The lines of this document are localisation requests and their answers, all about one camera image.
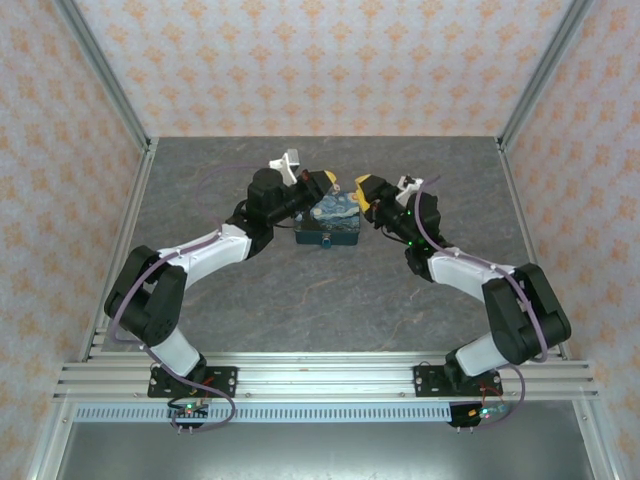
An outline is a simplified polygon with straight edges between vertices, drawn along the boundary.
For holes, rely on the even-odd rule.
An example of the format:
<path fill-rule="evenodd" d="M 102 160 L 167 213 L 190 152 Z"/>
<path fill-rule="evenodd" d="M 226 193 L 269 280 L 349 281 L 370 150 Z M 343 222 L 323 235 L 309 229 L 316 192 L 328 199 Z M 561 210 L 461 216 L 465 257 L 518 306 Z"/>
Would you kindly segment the aluminium front beam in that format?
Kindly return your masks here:
<path fill-rule="evenodd" d="M 209 364 L 239 370 L 236 397 L 257 401 L 408 401 L 414 396 L 413 367 L 439 365 L 439 352 L 210 353 Z M 94 350 L 86 362 L 62 367 L 57 401 L 140 401 L 147 391 L 151 360 L 142 353 Z M 553 360 L 520 366 L 523 379 L 502 372 L 504 396 L 514 400 L 597 400 L 602 389 L 586 361 Z"/>

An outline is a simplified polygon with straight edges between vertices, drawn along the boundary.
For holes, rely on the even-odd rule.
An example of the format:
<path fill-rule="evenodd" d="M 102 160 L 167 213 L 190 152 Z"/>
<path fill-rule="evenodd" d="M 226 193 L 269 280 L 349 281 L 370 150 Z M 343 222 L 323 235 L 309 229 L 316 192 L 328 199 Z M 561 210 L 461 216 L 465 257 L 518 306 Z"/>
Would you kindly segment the aluminium table side rail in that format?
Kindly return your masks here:
<path fill-rule="evenodd" d="M 495 143 L 496 143 L 496 149 L 500 159 L 500 164 L 502 166 L 506 183 L 512 199 L 515 215 L 519 225 L 519 230 L 520 230 L 520 233 L 524 242 L 524 246 L 526 249 L 527 263 L 538 264 L 539 260 L 533 245 L 532 236 L 525 218 L 524 208 L 518 194 L 515 177 L 514 177 L 512 168 L 509 164 L 509 159 L 508 159 L 506 150 L 504 149 L 503 145 L 499 142 L 499 138 L 495 138 Z M 552 347 L 550 349 L 550 353 L 553 360 L 568 361 L 571 359 L 570 350 L 568 349 L 568 347 L 565 345 L 564 342 L 561 342 L 557 346 Z"/>
<path fill-rule="evenodd" d="M 135 175 L 128 191 L 125 207 L 120 216 L 104 286 L 98 300 L 96 311 L 89 321 L 87 333 L 82 341 L 82 347 L 78 357 L 80 362 L 86 362 L 89 359 L 95 337 L 103 332 L 105 328 L 109 327 L 110 318 L 104 313 L 104 304 L 128 256 L 129 246 L 158 144 L 159 138 L 152 137 L 142 150 Z"/>

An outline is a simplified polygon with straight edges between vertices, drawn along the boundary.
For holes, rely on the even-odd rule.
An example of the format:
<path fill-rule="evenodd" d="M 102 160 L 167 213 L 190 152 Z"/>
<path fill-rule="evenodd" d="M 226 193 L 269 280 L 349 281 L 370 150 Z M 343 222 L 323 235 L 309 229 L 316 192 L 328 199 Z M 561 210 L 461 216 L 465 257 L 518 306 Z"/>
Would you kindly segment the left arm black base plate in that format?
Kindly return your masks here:
<path fill-rule="evenodd" d="M 175 379 L 164 368 L 160 366 L 152 367 L 151 376 L 147 389 L 147 396 L 150 398 L 210 398 L 209 391 L 195 389 L 193 386 L 184 384 Z M 237 385 L 238 368 L 229 366 L 206 366 L 201 373 L 197 373 L 192 382 L 205 385 L 224 392 L 230 397 L 235 396 Z"/>

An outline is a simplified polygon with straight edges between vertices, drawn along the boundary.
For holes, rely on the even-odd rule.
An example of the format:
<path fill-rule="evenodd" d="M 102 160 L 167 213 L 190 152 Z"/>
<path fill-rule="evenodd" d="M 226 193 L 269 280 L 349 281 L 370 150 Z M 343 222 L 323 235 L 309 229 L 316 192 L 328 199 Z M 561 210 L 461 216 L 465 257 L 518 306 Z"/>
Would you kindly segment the grey metal panel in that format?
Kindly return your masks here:
<path fill-rule="evenodd" d="M 520 431 L 236 424 L 179 435 L 158 424 L 80 423 L 56 480 L 594 480 L 575 435 L 519 442 Z"/>

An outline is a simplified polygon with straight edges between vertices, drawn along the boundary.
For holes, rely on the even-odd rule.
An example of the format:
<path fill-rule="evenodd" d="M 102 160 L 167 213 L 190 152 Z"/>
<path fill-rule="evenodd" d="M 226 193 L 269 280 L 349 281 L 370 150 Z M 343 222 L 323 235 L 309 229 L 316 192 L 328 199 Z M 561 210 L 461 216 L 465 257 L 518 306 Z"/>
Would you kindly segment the starry night tin box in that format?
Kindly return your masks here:
<path fill-rule="evenodd" d="M 301 245 L 321 246 L 330 238 L 333 246 L 355 246 L 360 233 L 360 208 L 354 192 L 326 195 L 312 209 L 294 219 L 294 235 Z"/>

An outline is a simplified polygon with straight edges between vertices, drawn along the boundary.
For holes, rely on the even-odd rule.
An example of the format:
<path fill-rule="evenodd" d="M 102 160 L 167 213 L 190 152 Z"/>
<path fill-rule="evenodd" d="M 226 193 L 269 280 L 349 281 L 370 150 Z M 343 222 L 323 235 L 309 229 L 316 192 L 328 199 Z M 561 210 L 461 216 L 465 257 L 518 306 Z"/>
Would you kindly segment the short aluminium frame post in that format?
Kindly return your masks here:
<path fill-rule="evenodd" d="M 77 404 L 54 403 L 36 444 L 27 480 L 56 480 L 74 423 Z"/>
<path fill-rule="evenodd" d="M 582 399 L 572 404 L 594 480 L 619 480 L 597 403 Z"/>

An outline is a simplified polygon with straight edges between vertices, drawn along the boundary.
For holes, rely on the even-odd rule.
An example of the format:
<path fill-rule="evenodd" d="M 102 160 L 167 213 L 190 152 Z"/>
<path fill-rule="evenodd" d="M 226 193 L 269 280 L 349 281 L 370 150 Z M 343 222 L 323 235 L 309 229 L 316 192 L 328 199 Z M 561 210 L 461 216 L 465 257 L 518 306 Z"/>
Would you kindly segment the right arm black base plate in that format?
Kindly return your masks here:
<path fill-rule="evenodd" d="M 495 370 L 468 376 L 452 365 L 421 363 L 413 367 L 413 386 L 417 397 L 501 396 L 502 379 Z"/>

